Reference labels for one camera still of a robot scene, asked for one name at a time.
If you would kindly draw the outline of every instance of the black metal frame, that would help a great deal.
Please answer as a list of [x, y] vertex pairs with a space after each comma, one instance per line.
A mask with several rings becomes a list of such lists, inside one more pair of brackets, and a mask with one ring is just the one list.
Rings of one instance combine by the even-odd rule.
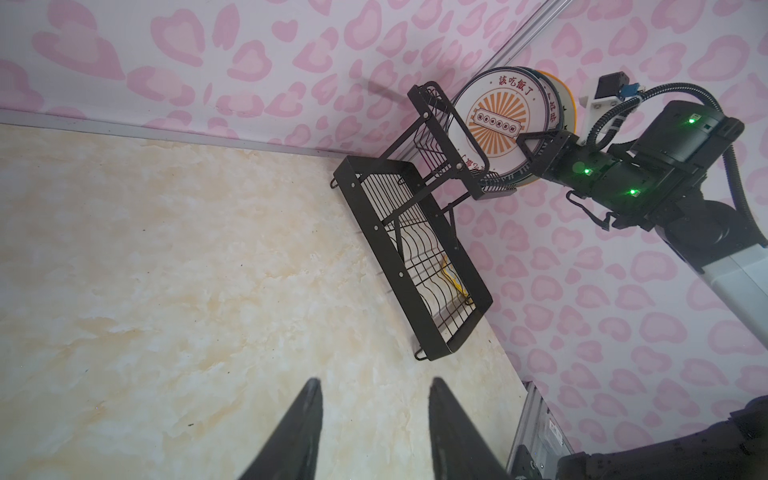
[[[340, 187], [413, 328], [421, 347], [415, 357], [434, 360], [455, 352], [493, 302], [458, 241], [453, 209], [469, 197], [515, 189], [480, 185], [488, 158], [439, 85], [414, 86], [408, 97], [419, 118], [381, 157], [346, 157], [331, 188]], [[449, 140], [452, 122], [475, 148], [481, 170], [470, 169]], [[410, 137], [429, 166], [425, 177], [414, 164], [389, 159]], [[449, 179], [461, 180], [467, 192], [441, 208], [432, 192]]]

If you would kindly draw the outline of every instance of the beige marble surface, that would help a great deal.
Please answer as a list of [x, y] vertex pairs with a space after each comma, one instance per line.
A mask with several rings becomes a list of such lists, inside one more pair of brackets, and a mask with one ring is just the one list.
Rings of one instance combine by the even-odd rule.
[[503, 463], [510, 362], [412, 358], [337, 163], [0, 125], [0, 477], [236, 478], [311, 376], [317, 478], [432, 478], [433, 376]]

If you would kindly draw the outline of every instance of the black dish rack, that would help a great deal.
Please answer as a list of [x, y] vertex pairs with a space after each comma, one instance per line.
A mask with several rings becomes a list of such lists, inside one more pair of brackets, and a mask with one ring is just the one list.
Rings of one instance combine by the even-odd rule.
[[[420, 345], [414, 357], [435, 360], [455, 352], [493, 302], [456, 237], [453, 209], [469, 197], [503, 197], [515, 189], [480, 184], [498, 175], [489, 172], [488, 158], [438, 84], [414, 85], [408, 98], [419, 118], [381, 157], [347, 156], [331, 188], [340, 187], [413, 328]], [[482, 169], [470, 169], [449, 140], [452, 122]], [[389, 159], [411, 136], [429, 167], [425, 177], [413, 163]], [[461, 180], [467, 191], [441, 208], [432, 192], [449, 179]]]

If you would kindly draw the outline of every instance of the robotic arm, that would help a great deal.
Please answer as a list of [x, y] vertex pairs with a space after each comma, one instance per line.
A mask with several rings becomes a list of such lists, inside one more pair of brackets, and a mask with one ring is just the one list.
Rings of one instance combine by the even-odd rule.
[[[570, 202], [604, 230], [655, 228], [768, 347], [768, 242], [746, 203], [731, 147], [744, 124], [723, 114], [717, 100], [696, 85], [668, 84], [637, 93], [638, 85], [627, 83], [623, 72], [598, 80], [582, 102], [591, 119], [583, 140], [563, 130], [520, 134], [518, 146], [530, 159], [531, 172], [570, 187]], [[703, 104], [671, 101], [637, 140], [601, 151], [627, 114], [668, 91], [687, 92]], [[628, 92], [637, 96], [625, 101]], [[612, 108], [595, 121], [594, 112], [603, 106]], [[604, 128], [607, 133], [597, 142]], [[544, 145], [533, 155], [525, 141], [540, 138]], [[707, 169], [721, 155], [736, 209], [704, 200], [701, 193]], [[610, 211], [601, 220], [574, 197], [589, 197]]]

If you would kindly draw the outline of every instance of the black strap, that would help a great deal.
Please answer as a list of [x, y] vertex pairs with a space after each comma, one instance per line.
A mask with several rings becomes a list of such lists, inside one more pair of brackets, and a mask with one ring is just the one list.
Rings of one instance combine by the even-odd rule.
[[604, 220], [600, 220], [592, 212], [590, 212], [588, 208], [586, 208], [584, 205], [578, 203], [576, 200], [572, 199], [571, 198], [571, 194], [576, 195], [577, 197], [581, 198], [582, 200], [584, 198], [587, 198], [586, 195], [580, 194], [576, 190], [571, 190], [571, 191], [569, 191], [568, 193], [565, 194], [565, 198], [569, 202], [571, 202], [573, 205], [581, 208], [584, 211], [584, 213], [587, 214], [592, 219], [592, 221], [594, 222], [595, 225], [597, 225], [598, 227], [602, 228], [605, 231], [609, 231], [611, 229], [611, 217], [618, 218], [617, 214], [615, 214], [613, 212], [608, 212], [607, 214], [605, 214], [605, 219]]

